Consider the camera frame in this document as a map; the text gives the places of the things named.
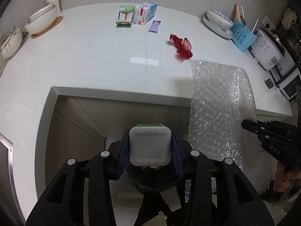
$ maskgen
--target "red mesh bag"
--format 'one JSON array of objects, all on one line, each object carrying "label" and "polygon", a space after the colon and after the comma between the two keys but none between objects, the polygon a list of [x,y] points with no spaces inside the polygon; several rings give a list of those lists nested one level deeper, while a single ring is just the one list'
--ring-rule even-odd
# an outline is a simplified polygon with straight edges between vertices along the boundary
[{"label": "red mesh bag", "polygon": [[170,41],[174,43],[177,49],[176,58],[178,61],[183,62],[184,60],[190,59],[192,57],[191,44],[186,37],[184,39],[181,39],[176,35],[171,34]]}]

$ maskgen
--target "rice cooker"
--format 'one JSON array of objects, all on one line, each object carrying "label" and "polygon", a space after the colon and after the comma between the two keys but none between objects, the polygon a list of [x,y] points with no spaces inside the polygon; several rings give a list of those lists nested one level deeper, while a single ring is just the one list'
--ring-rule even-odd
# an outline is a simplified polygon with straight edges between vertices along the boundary
[{"label": "rice cooker", "polygon": [[264,28],[256,35],[257,39],[251,45],[252,54],[265,70],[270,70],[284,58],[284,46],[277,35]]}]

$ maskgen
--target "bubble wrap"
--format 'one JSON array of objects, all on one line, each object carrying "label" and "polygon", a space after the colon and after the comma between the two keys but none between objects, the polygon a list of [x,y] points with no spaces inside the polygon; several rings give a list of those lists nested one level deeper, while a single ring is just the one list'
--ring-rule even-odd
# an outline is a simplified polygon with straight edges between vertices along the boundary
[{"label": "bubble wrap", "polygon": [[222,161],[231,157],[248,173],[258,161],[257,136],[243,130],[241,121],[256,121],[249,78],[236,66],[197,60],[192,65],[189,137],[193,149]]}]

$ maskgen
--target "blue utensil holder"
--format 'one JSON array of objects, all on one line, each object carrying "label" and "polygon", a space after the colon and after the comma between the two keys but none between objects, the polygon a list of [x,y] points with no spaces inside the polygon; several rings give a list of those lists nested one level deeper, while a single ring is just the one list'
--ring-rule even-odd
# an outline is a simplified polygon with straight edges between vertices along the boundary
[{"label": "blue utensil holder", "polygon": [[234,25],[230,28],[234,34],[232,41],[240,51],[245,53],[248,47],[256,40],[257,36],[248,28],[244,27],[237,19],[235,19],[233,23]]}]

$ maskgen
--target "orange coaster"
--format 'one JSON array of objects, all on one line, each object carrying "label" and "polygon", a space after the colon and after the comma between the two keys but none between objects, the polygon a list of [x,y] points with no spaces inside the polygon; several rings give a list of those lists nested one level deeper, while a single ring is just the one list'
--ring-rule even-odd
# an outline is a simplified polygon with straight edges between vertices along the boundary
[{"label": "orange coaster", "polygon": [[53,24],[47,28],[46,30],[44,30],[43,32],[41,32],[40,34],[32,34],[31,35],[31,38],[34,39],[34,38],[37,38],[39,37],[40,35],[43,35],[44,33],[46,33],[47,31],[49,31],[51,28],[55,27],[59,22],[61,22],[63,20],[63,17],[62,16],[58,16],[55,18]]}]

